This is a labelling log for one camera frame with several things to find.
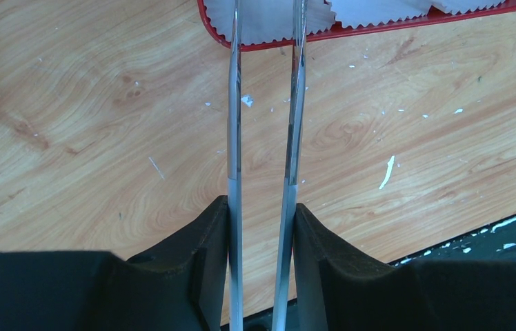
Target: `wood grain surface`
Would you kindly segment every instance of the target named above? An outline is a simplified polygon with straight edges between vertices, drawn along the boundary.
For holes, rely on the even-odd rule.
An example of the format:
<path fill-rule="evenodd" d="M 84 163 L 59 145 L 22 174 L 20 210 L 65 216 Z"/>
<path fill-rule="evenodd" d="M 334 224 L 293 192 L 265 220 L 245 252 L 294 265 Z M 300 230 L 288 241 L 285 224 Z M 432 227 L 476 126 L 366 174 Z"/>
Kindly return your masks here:
<path fill-rule="evenodd" d="M 390 261 L 516 213 L 516 13 L 307 51 L 299 200 L 331 230 Z M 290 53 L 242 60 L 245 315 L 273 303 Z M 228 57 L 193 0 L 0 1 L 0 250 L 127 258 L 225 194 Z"/>

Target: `crumpled white paper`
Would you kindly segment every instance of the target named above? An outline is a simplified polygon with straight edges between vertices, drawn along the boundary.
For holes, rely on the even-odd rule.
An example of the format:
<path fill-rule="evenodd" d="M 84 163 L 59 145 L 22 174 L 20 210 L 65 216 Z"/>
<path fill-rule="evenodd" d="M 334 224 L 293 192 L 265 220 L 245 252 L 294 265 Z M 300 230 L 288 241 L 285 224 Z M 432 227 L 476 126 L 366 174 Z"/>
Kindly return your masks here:
<path fill-rule="evenodd" d="M 492 8 L 503 2 L 505 0 L 433 0 L 433 6 L 447 14 L 459 14 Z"/>
<path fill-rule="evenodd" d="M 292 38 L 293 0 L 241 0 L 241 42 L 244 45 Z M 218 34 L 232 39 L 234 0 L 205 0 L 206 14 Z M 325 31 L 335 23 L 335 13 L 324 0 L 307 3 L 307 33 Z"/>
<path fill-rule="evenodd" d="M 330 3 L 335 20 L 344 28 L 425 16 L 431 5 L 429 0 L 330 0 Z"/>

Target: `red tray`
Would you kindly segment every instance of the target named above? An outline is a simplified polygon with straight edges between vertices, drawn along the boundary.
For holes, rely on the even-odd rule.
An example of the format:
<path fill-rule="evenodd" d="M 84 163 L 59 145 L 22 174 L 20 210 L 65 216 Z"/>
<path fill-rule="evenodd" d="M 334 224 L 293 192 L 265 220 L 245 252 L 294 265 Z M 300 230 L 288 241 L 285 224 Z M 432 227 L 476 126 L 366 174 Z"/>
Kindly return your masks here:
<path fill-rule="evenodd" d="M 226 41 L 225 36 L 222 34 L 217 34 L 217 31 L 214 27 L 211 26 L 211 19 L 207 17 L 206 7 L 204 5 L 204 0 L 197 0 L 197 5 L 199 6 L 199 14 L 201 15 L 201 20 L 204 23 L 205 28 L 209 32 L 209 34 L 221 45 L 230 47 L 229 41 Z M 341 23 L 335 23 L 331 29 L 325 32 L 319 32 L 316 34 L 310 34 L 307 36 L 307 41 L 317 41 L 324 39 L 332 39 L 332 38 L 340 38 L 340 37 L 349 37 L 349 36 L 357 36 L 358 34 L 368 34 L 374 32 L 382 32 L 389 30 L 397 30 L 404 28 L 411 28 L 413 26 L 428 26 L 430 24 L 438 24 L 438 23 L 446 23 L 453 21 L 461 21 L 462 19 L 472 19 L 475 17 L 483 17 L 495 14 L 504 14 L 505 12 L 516 12 L 516 0 L 506 0 L 504 3 L 500 4 L 497 7 L 490 9 L 477 10 L 475 12 L 468 12 L 466 14 L 444 14 L 440 10 L 435 8 L 431 8 L 428 12 L 428 15 L 425 17 L 418 17 L 416 19 L 407 19 L 405 21 L 396 21 L 390 22 L 387 24 L 379 24 L 377 26 L 360 26 L 358 28 L 342 28 Z M 266 50 L 269 48 L 276 48 L 281 46 L 292 45 L 292 40 L 283 39 L 281 41 L 274 41 L 271 43 L 261 43 L 259 45 L 242 45 L 242 52 L 250 52 L 253 50 Z"/>

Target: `worn black surface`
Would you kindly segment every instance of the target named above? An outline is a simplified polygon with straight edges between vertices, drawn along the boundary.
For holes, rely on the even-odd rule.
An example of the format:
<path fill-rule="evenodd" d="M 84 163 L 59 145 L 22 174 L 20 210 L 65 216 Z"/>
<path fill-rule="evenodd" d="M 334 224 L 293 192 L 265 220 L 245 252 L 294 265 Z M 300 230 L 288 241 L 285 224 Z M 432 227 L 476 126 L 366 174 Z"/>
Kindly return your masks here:
<path fill-rule="evenodd" d="M 228 205 L 123 261 L 110 252 L 0 253 L 0 330 L 219 330 Z"/>
<path fill-rule="evenodd" d="M 406 265 L 412 260 L 442 259 L 460 261 L 516 261 L 516 215 L 460 235 L 449 241 L 444 241 L 389 264 L 401 267 L 403 262 Z M 482 277 L 485 277 L 485 274 L 478 275 L 476 279 Z M 398 293 L 398 291 L 393 293 L 393 296 L 397 295 L 401 295 L 401 293 Z M 302 330 L 299 329 L 299 313 L 296 299 L 288 303 L 288 317 L 286 321 L 288 331 Z M 271 324 L 272 308 L 244 319 L 245 329 L 247 330 L 270 330 Z M 222 330 L 227 330 L 227 326 L 222 327 Z"/>

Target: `silver metal bar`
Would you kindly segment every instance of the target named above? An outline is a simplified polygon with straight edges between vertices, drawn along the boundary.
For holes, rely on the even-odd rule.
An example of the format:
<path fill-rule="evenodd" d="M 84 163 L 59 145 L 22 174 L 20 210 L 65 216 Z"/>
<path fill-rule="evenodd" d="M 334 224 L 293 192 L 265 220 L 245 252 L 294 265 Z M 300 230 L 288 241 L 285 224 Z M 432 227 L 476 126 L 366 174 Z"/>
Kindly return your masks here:
<path fill-rule="evenodd" d="M 301 157 L 301 134 L 303 131 L 303 108 L 305 104 L 305 44 L 307 23 L 307 0 L 295 0 L 293 6 L 292 73 L 290 80 L 290 115 L 286 165 L 282 192 L 282 212 L 278 242 L 277 276 L 275 288 L 272 330 L 283 331 L 286 326 L 290 253 L 292 250 L 292 225 L 297 211 L 299 192 L 299 159 Z"/>
<path fill-rule="evenodd" d="M 235 0 L 228 86 L 228 207 L 230 211 L 230 330 L 242 331 L 244 317 L 242 287 L 241 221 L 241 17 Z"/>

